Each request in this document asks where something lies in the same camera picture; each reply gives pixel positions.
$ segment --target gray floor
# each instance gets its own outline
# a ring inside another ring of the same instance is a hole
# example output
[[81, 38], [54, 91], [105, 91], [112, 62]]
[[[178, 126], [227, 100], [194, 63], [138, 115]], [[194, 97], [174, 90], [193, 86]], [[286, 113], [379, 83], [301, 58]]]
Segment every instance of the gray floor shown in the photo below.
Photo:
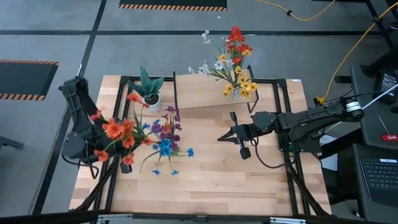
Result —
[[[100, 2], [3, 0], [0, 30], [91, 30]], [[373, 2], [378, 13], [387, 7], [384, 1]], [[278, 3], [301, 17], [314, 15], [328, 4], [311, 0]], [[242, 30], [366, 30], [371, 17], [366, 6], [358, 3], [339, 2], [318, 19], [299, 22], [254, 0], [229, 0], [228, 12], [122, 10], [118, 9], [118, 0], [108, 0], [99, 30], [228, 30], [234, 25]], [[0, 151], [0, 217], [31, 212], [66, 107], [57, 87], [77, 74], [88, 38], [88, 35], [0, 35], [0, 58], [60, 62], [43, 102], [0, 100], [0, 136], [25, 144], [21, 151], [8, 147]], [[211, 38], [221, 40], [217, 35]], [[254, 48], [247, 64], [252, 65], [255, 77], [301, 79], [307, 104], [313, 107], [312, 98], [325, 93], [335, 68], [358, 39], [247, 36], [247, 42]], [[387, 50], [383, 39], [368, 37], [339, 74], [347, 75], [350, 65], [372, 62]], [[199, 35], [102, 35], [95, 39], [84, 77], [89, 81], [91, 97], [96, 100], [103, 75], [137, 75], [140, 65], [154, 75], [171, 76], [173, 71], [184, 74], [187, 67], [197, 67], [205, 58], [210, 59], [211, 54]], [[350, 85], [334, 83], [330, 97], [349, 88]], [[341, 125], [330, 134], [339, 136], [352, 128]], [[76, 167], [59, 160], [45, 213], [68, 210], [76, 174]], [[333, 213], [349, 217], [347, 211], [351, 206], [334, 206]]]

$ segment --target white flower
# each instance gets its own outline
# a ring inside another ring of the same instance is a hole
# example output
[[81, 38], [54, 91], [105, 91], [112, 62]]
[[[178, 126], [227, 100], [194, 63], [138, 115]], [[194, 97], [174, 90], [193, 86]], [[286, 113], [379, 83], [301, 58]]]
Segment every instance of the white flower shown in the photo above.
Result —
[[188, 67], [188, 74], [195, 74], [195, 71], [191, 67]]
[[228, 38], [225, 38], [225, 37], [221, 37], [225, 42], [230, 42], [229, 40], [228, 40]]
[[232, 61], [232, 59], [227, 59], [227, 60], [225, 60], [224, 61], [224, 64], [226, 64], [226, 66], [232, 66], [232, 65], [234, 65], [235, 63]]
[[204, 40], [207, 40], [207, 34], [209, 34], [208, 30], [205, 30], [205, 32], [203, 34], [201, 34], [201, 36], [203, 37]]
[[224, 64], [223, 64], [222, 61], [218, 60], [218, 61], [214, 64], [214, 66], [216, 67], [217, 70], [221, 70], [221, 69], [223, 69]]

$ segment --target table frame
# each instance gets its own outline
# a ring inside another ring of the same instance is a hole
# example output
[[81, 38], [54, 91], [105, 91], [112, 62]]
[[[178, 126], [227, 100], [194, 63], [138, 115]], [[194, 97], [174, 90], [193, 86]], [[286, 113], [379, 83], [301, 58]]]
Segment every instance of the table frame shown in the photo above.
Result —
[[[250, 71], [250, 76], [252, 80], [256, 83], [266, 83], [266, 84], [272, 84], [273, 90], [274, 90], [274, 98], [275, 98], [275, 105], [276, 105], [276, 110], [277, 113], [282, 113], [282, 107], [280, 103], [280, 95], [279, 95], [279, 87], [281, 87], [283, 95], [284, 95], [284, 103], [285, 103], [285, 108], [286, 112], [292, 112], [291, 106], [290, 106], [290, 100], [289, 100], [289, 92], [287, 91], [287, 83], [286, 79], [264, 79], [264, 78], [254, 78], [254, 75], [252, 73], [251, 66], [248, 66], [248, 70]], [[178, 102], [177, 102], [177, 91], [176, 91], [176, 82], [175, 82], [175, 72], [173, 72], [173, 77], [165, 77], [164, 81], [165, 82], [173, 82], [174, 83], [174, 100], [175, 100], [175, 107], [178, 109]], [[118, 94], [116, 97], [116, 102], [115, 102], [115, 107], [113, 111], [113, 116], [116, 117], [119, 114], [119, 109], [120, 109], [120, 104], [122, 100], [122, 94], [123, 94], [123, 88], [128, 82], [134, 82], [134, 81], [139, 81], [139, 77], [134, 76], [134, 77], [128, 77], [128, 76], [122, 76], [119, 82], [119, 89], [118, 89]], [[132, 88], [128, 86], [127, 93], [130, 94], [132, 92]], [[250, 107], [250, 103], [247, 103], [248, 105], [248, 110], [250, 113], [252, 113], [254, 107], [257, 105], [257, 102], [259, 101], [259, 94], [258, 91], [256, 90], [256, 96], [257, 100], [254, 102], [253, 106]], [[123, 109], [123, 118], [127, 118], [128, 116], [128, 111], [129, 111], [129, 100], [126, 100], [126, 103], [124, 105]], [[289, 140], [289, 137], [287, 134], [278, 134], [278, 142], [280, 146], [284, 146], [281, 148], [281, 152], [284, 155], [284, 161], [285, 162], [290, 162], [290, 154], [289, 154], [289, 146], [288, 144], [283, 144], [283, 142], [286, 142]], [[109, 162], [106, 161], [103, 163], [101, 173], [99, 175], [99, 180], [101, 180], [104, 176], [104, 173], [108, 169]], [[303, 175], [303, 170], [302, 170], [302, 163], [300, 159], [300, 154], [297, 154], [296, 158], [296, 170], [297, 174], [300, 178], [300, 180], [304, 183], [304, 175]], [[117, 175], [117, 169], [116, 171], [111, 175], [110, 180], [109, 180], [109, 189], [108, 193], [106, 194], [106, 202], [105, 202], [105, 211], [108, 211], [111, 213], [111, 206], [112, 206], [112, 199], [113, 199], [113, 193], [114, 193], [114, 186], [116, 184], [116, 175]], [[297, 198], [295, 194], [295, 188], [294, 188], [294, 180], [293, 178], [289, 175], [287, 168], [286, 168], [286, 176], [287, 176], [287, 184], [289, 188], [289, 195], [290, 195], [290, 204], [292, 207], [292, 213], [293, 216], [299, 215], [299, 209], [298, 209], [298, 204], [297, 204]], [[302, 196], [302, 201], [303, 201], [303, 211], [305, 215], [310, 215], [310, 206], [305, 199], [305, 197]], [[95, 202], [94, 202], [94, 207], [93, 211], [99, 211], [100, 210], [100, 201], [102, 197], [102, 191], [100, 194], [96, 197]], [[208, 219], [212, 220], [246, 220], [246, 221], [264, 221], [264, 219], [269, 218], [265, 216], [237, 216], [237, 215], [187, 215], [187, 214], [156, 214], [156, 213], [151, 213], [151, 214], [141, 214], [141, 213], [133, 213], [134, 217], [141, 217], [142, 218], [154, 218], [154, 219], [174, 219], [174, 220], [194, 220], [200, 223], [204, 223], [208, 221]]]

